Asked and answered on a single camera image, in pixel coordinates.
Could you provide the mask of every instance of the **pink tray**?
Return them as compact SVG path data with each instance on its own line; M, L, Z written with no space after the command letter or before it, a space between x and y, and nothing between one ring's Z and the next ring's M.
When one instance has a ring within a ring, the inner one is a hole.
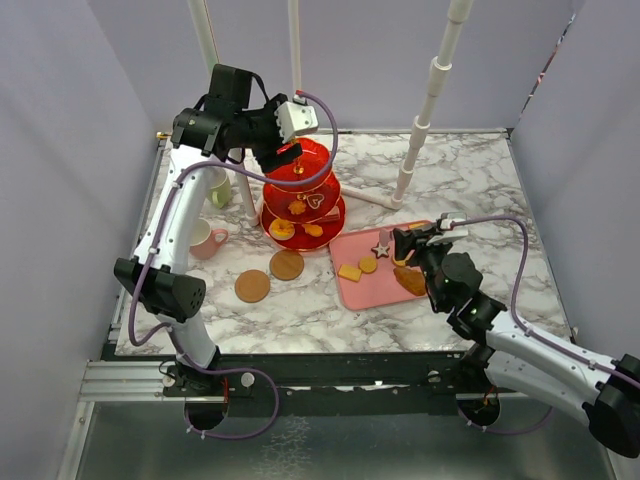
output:
M405 290L395 279L393 269L396 265L391 261L393 256L393 241L389 243L389 258L379 258L378 268L371 274L363 273L359 282L352 282L338 276L338 270L345 263L354 267L358 266L360 259L367 255L374 255L371 247L376 246L380 238L380 230L391 231L394 228L408 228L409 225L428 222L428 220L416 220L398 225L388 225L371 230L345 233L336 237L329 244L331 261L336 273L338 290L342 303L349 310L362 310L365 308L390 305L392 303L406 302L423 297L416 297Z

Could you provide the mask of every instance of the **gray wall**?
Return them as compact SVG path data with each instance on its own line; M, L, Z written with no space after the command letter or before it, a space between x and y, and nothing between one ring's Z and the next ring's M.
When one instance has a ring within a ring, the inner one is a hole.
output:
M220 61L291 93L287 0L207 0ZM436 127L512 127L581 0L478 0ZM206 90L184 0L89 0L158 129ZM303 0L302 81L344 128L409 128L424 100L447 0Z
M569 322L613 356L640 356L639 17L587 1L513 135Z
M0 2L0 477L55 478L153 127L85 0Z

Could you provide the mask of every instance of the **cup handle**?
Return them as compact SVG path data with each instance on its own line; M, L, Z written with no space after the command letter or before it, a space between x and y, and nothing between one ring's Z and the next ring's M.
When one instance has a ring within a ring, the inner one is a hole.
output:
M229 232L227 230L225 230L224 228L217 228L215 230L213 230L211 232L211 235L213 236L213 241L218 245L223 245L227 242L227 240L229 240ZM218 235L224 235L224 238L222 240L218 240Z
M211 201L216 206L216 208L222 208L224 206L222 205L219 196L220 192L218 190L214 190L213 192L211 192Z

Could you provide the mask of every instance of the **green cup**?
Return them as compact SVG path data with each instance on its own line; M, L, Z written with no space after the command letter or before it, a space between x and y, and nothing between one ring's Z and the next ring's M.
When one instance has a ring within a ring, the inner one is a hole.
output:
M207 198L217 208L224 207L231 200L231 180L224 168L214 168L213 186Z

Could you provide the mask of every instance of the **food item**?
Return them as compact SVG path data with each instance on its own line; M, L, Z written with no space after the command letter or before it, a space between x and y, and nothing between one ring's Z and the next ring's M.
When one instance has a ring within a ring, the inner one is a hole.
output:
M288 220L277 218L269 225L269 235L276 240L289 240L295 233L295 226Z
M362 257L358 266L363 273L373 273L378 268L378 261L373 257Z
M260 270L247 270L236 280L236 295L243 302L259 302L267 296L270 289L269 276Z
M304 270L304 258L298 252L282 250L271 257L269 269L278 280L293 280Z
M304 228L304 232L307 235L311 235L312 237L321 237L322 236L322 227L320 225L314 225L312 223L305 223L302 225Z
M338 270L338 276L351 280L352 282L359 282L360 276L362 276L362 270L352 265L344 264Z
M389 245L383 247L379 243L375 247L371 247L371 251L376 254L376 258L389 258Z
M302 200L294 200L287 207L291 215L302 215L307 210L307 204Z
M316 220L316 223L329 223L340 220L340 208L336 205L324 217Z
M411 255L413 255L413 252L409 253L409 255L407 255L407 257L404 260L396 260L396 258L393 257L391 259L391 261L393 262L394 265L397 265L399 267L406 267L407 266L407 262L411 258Z
M416 297L427 294L427 287L421 272L407 267L396 267L393 269L393 274L397 282Z

